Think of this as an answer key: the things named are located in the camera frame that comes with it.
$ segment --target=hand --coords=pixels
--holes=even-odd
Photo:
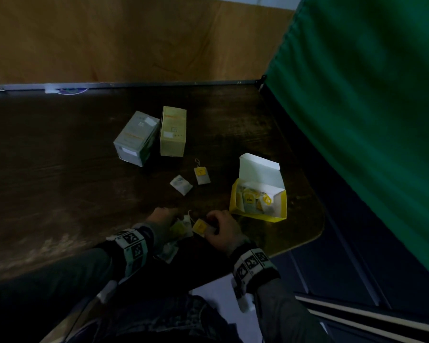
[[[206,240],[220,252],[230,256],[232,252],[244,243],[250,242],[249,238],[241,233],[240,225],[232,218],[227,210],[214,210],[207,214],[208,220],[216,219],[219,223],[219,234],[212,230],[205,231]]]
[[[144,221],[154,232],[154,250],[160,250],[170,240],[170,226],[178,213],[177,208],[156,208]]]

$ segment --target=gray sleeve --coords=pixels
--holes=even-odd
[[[39,342],[112,275],[111,258],[94,248],[0,283],[0,341]]]
[[[280,279],[261,285],[254,295],[264,341],[332,342],[318,320],[288,292]]]

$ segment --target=person's left hand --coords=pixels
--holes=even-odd
[[[178,213],[177,208],[156,208],[144,221],[154,232],[154,250],[160,250],[170,240],[170,226]]]

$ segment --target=white floor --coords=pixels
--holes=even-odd
[[[231,279],[232,275],[229,274],[194,289],[192,294],[206,299],[229,324],[235,323],[238,335],[244,343],[262,343],[262,334],[257,322],[256,311],[248,313],[240,311],[230,283]]]

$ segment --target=person's right hand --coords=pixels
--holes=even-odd
[[[230,256],[239,246],[250,242],[248,237],[241,233],[240,225],[232,218],[228,210],[213,210],[207,214],[207,220],[218,220],[219,234],[215,235],[211,229],[205,230],[206,240],[220,252]]]

